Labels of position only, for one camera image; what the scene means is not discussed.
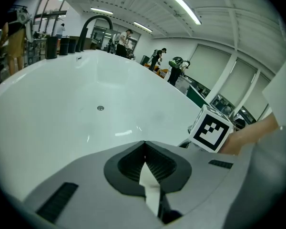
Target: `window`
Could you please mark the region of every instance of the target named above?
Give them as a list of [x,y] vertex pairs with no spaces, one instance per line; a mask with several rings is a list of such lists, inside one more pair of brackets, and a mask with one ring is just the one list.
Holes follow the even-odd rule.
[[49,0],[45,9],[45,13],[49,13],[51,11],[59,11],[61,8],[63,0]]
[[66,2],[66,0],[63,2],[61,11],[68,11],[70,5]]
[[225,97],[231,104],[237,106],[250,87],[256,69],[237,59],[228,79],[220,89],[219,94]]
[[236,117],[234,119],[236,120],[238,116],[241,116],[245,120],[246,125],[250,125],[256,122],[255,118],[249,113],[249,111],[244,106],[241,107],[241,109],[236,114]]
[[193,66],[186,69],[184,73],[208,89],[212,89],[227,65],[230,56],[217,49],[198,45],[190,60]]
[[41,0],[36,14],[42,14],[48,0]]
[[250,96],[244,104],[244,107],[255,120],[259,119],[260,115],[267,107],[268,102],[263,95],[263,90],[269,82],[270,81],[266,77],[260,74]]
[[[106,46],[110,40],[109,37],[113,37],[114,34],[118,34],[121,33],[123,31],[126,31],[127,28],[121,26],[121,25],[117,25],[117,24],[113,24],[113,30],[109,30],[109,25],[107,21],[104,20],[96,20],[95,22],[95,26],[93,28],[92,34],[91,34],[91,38],[93,38],[94,40],[97,40],[99,42],[98,46],[102,49],[102,50],[106,50]],[[138,39],[140,37],[139,33],[133,32],[133,34],[131,34],[131,36],[128,36],[126,41],[128,42],[128,45],[130,46],[130,50],[134,51]]]
[[53,35],[56,23],[65,17],[70,5],[65,0],[41,0],[33,23],[33,31]]
[[229,116],[235,109],[235,106],[222,95],[218,95],[211,102],[211,106],[220,111],[221,113],[225,114],[226,116]]

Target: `human hand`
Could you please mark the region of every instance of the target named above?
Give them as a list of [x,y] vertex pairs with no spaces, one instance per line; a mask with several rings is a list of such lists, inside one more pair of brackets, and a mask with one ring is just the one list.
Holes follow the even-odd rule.
[[219,153],[228,155],[238,155],[243,145],[244,143],[238,132],[233,132],[228,136],[225,143],[219,150]]

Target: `person in black clothing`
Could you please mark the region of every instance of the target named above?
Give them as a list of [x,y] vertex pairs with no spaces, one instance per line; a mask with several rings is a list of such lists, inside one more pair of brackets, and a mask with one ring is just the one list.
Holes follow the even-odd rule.
[[153,57],[152,59],[152,64],[151,66],[148,68],[150,71],[154,70],[154,67],[156,65],[156,63],[158,62],[158,60],[160,59],[160,61],[162,62],[162,53],[166,53],[166,48],[162,48],[162,50],[159,50],[156,54],[156,56]]
[[176,85],[176,81],[178,80],[178,77],[180,76],[180,74],[185,70],[185,68],[187,69],[188,66],[186,66],[185,64],[183,64],[182,67],[180,67],[180,65],[178,66],[172,66],[172,70],[171,70],[171,75],[170,77],[168,78],[168,83],[170,83],[171,85],[175,86]]

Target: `man in white shirt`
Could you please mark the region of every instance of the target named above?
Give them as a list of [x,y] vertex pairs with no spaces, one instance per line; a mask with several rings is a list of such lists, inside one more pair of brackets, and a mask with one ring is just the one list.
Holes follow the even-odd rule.
[[127,38],[127,36],[129,36],[132,33],[133,33],[133,31],[128,29],[127,31],[122,32],[120,34],[119,43],[116,46],[115,55],[126,58],[126,46],[127,46],[126,38]]
[[65,28],[64,26],[65,26],[65,24],[61,24],[61,25],[58,27],[57,31],[56,31],[56,36],[57,36],[58,39],[61,39],[61,37],[62,37],[62,32],[63,32],[64,30],[66,30],[66,28]]

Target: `ceiling beam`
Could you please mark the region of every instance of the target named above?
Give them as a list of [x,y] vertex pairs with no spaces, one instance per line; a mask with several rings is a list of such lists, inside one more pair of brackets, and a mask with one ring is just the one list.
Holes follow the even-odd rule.
[[259,17],[260,20],[265,21],[266,23],[268,23],[269,25],[271,25],[273,27],[279,26],[278,22],[275,22],[275,21],[273,21],[273,20],[271,20],[271,19],[269,19],[263,15],[254,13],[252,11],[244,10],[244,9],[237,9],[237,8],[231,8],[231,7],[197,7],[197,8],[195,8],[195,11],[199,12],[199,11],[222,10],[222,9],[224,9],[224,10],[231,9],[231,10],[234,10],[236,12],[247,13],[247,14],[253,15],[255,17]]
[[110,11],[113,10],[117,10],[120,11],[122,13],[127,13],[127,15],[130,15],[133,18],[137,18],[138,21],[142,23],[143,25],[147,26],[148,24],[151,24],[151,29],[152,30],[156,30],[158,31],[160,34],[162,34],[163,36],[167,36],[167,32],[162,30],[159,26],[157,26],[156,24],[154,24],[153,22],[151,22],[150,20],[146,19],[145,17],[141,16],[140,14],[124,9],[124,8],[120,8],[114,5],[111,5],[109,3],[105,3],[105,2],[97,2],[94,0],[72,0],[73,4],[89,4],[89,5],[95,5],[95,6],[102,6]]
[[147,1],[153,2],[153,3],[157,4],[158,6],[160,6],[161,8],[163,8],[164,10],[166,10],[185,29],[186,33],[189,36],[193,35],[192,29],[190,28],[190,26],[188,24],[186,24],[186,22],[184,20],[182,20],[180,15],[176,14],[176,12],[168,4],[166,4],[163,0],[147,0]]
[[232,31],[233,31],[233,38],[234,38],[234,50],[238,50],[238,42],[239,42],[239,28],[237,24],[237,18],[235,14],[235,10],[231,9],[234,8],[234,4],[232,0],[225,0],[226,5],[229,7],[229,15],[230,15],[230,20],[232,24]]

